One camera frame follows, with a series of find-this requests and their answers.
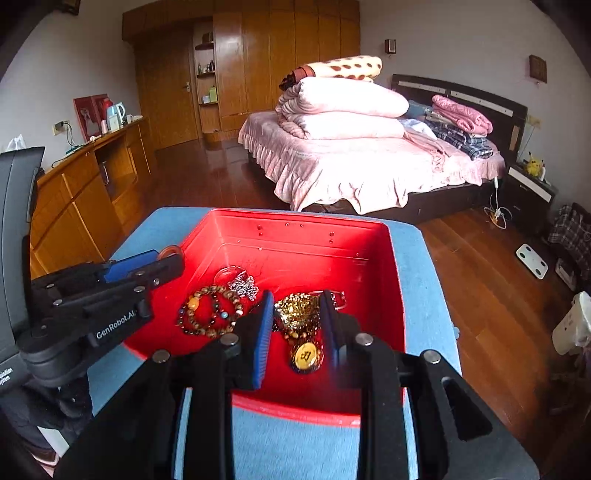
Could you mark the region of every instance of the plaid cloth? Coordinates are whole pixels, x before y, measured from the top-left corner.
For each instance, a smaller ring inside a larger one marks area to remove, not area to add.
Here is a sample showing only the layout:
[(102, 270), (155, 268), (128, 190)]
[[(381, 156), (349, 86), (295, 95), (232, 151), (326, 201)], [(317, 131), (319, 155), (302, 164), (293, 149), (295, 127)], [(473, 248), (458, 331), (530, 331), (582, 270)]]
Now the plaid cloth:
[(558, 211), (548, 242), (564, 247), (581, 270), (583, 280), (591, 277), (591, 225), (583, 222), (581, 213), (564, 205)]
[(449, 130), (450, 125), (440, 124), (438, 122), (430, 122), (426, 121), (425, 123), (431, 127), (433, 133), (437, 138), (441, 140), (445, 140), (447, 143), (453, 145), (454, 147), (458, 148), (459, 150), (467, 153), (468, 156), (472, 160), (476, 160), (477, 158), (489, 158), (494, 155), (494, 150), (486, 145), (486, 138), (476, 138), (473, 140), (484, 140), (484, 142), (480, 142), (477, 144), (467, 144), (463, 141), (461, 135), (457, 135), (456, 132)]

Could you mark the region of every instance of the bed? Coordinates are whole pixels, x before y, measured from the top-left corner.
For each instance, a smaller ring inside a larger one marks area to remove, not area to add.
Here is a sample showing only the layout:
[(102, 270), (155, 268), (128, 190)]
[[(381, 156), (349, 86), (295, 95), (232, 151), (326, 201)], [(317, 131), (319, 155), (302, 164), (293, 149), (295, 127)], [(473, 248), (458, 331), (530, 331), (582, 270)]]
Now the bed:
[[(240, 141), (275, 183), (275, 194), (294, 210), (417, 224), (487, 203), (493, 192), (490, 180), (502, 176), (517, 159), (527, 108), (482, 90), (425, 77), (395, 74), (392, 89), (428, 105), (439, 94), (477, 108), (494, 125), (489, 139), (498, 154), (473, 162), (450, 145), (442, 171), (434, 172), (431, 157), (404, 140), (300, 140), (284, 132), (269, 112), (251, 115)], [(404, 155), (396, 154), (401, 148)]]

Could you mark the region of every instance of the red box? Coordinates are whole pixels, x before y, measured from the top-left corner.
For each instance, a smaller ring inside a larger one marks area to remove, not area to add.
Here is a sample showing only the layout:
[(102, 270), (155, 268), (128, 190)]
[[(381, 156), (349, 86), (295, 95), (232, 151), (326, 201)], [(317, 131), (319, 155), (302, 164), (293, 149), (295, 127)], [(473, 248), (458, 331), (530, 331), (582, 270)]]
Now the red box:
[[(176, 325), (177, 312), (190, 293), (211, 285), (214, 275), (229, 265), (245, 268), (261, 289), (259, 296), (268, 289), (275, 301), (295, 292), (344, 291), (347, 306), (342, 311), (354, 315), (364, 331), (404, 351), (402, 295), (390, 233), (383, 223), (215, 209), (180, 246), (185, 253), (183, 275), (154, 292), (154, 320), (125, 342), (143, 358), (160, 348), (184, 355), (209, 341), (183, 334)], [(233, 404), (287, 419), (358, 425), (359, 392), (334, 390), (326, 366), (296, 374), (289, 366), (289, 352), (281, 334), (273, 333), (262, 388), (234, 393)]]

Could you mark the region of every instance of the bed sheet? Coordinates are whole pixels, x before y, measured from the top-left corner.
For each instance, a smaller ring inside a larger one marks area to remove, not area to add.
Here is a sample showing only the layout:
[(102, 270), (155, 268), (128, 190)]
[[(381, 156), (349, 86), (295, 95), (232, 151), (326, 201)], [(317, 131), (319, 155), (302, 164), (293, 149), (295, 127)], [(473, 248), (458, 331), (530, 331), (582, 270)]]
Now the bed sheet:
[(302, 140), (279, 126), (275, 112), (250, 115), (238, 141), (275, 182), (275, 194), (292, 210), (346, 199), (360, 215), (404, 207), (412, 192), (466, 182), (481, 185), (483, 178), (498, 170), (500, 157), (473, 162), (442, 142), (449, 156), (442, 171), (435, 171), (433, 156), (404, 139)]

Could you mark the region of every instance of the pikachu plush toy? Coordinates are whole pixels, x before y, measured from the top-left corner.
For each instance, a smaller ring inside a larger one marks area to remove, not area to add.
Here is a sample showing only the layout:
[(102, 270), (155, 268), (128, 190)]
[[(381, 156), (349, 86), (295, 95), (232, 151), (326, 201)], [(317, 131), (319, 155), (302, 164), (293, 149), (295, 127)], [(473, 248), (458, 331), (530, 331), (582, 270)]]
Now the pikachu plush toy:
[(527, 163), (527, 165), (525, 166), (525, 171), (527, 173), (529, 173), (532, 177), (535, 177), (537, 179), (539, 179), (543, 173), (544, 173), (544, 160), (540, 159), (540, 158), (535, 158), (531, 152), (529, 152), (530, 154), (530, 160)]

